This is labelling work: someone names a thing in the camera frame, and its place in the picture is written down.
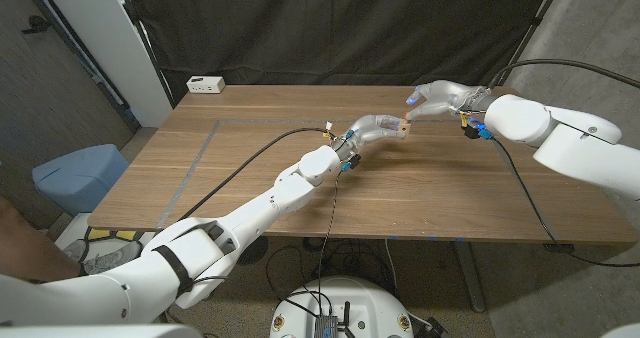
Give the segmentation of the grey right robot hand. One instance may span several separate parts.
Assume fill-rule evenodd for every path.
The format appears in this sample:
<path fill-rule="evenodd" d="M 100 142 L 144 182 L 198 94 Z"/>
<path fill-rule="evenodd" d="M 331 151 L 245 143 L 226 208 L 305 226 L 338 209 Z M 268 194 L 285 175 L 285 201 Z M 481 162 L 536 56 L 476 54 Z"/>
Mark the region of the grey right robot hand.
<path fill-rule="evenodd" d="M 421 98 L 425 101 L 406 114 L 409 121 L 419 119 L 427 115 L 440 115 L 459 112 L 486 111 L 497 99 L 497 96 L 483 86 L 466 86 L 463 84 L 437 80 L 431 83 L 418 85 L 415 91 L 407 98 L 408 105 L 414 105 Z"/>

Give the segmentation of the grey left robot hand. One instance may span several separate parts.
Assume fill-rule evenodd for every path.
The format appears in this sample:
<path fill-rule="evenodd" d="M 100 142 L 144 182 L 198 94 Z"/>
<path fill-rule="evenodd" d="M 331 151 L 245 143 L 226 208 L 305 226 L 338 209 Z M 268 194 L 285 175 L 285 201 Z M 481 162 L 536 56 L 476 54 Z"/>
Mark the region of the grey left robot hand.
<path fill-rule="evenodd" d="M 401 118 L 391 115 L 365 115 L 334 141 L 333 149 L 340 161 L 346 162 L 367 144 L 386 138 L 403 139 L 406 133 L 401 123 Z"/>

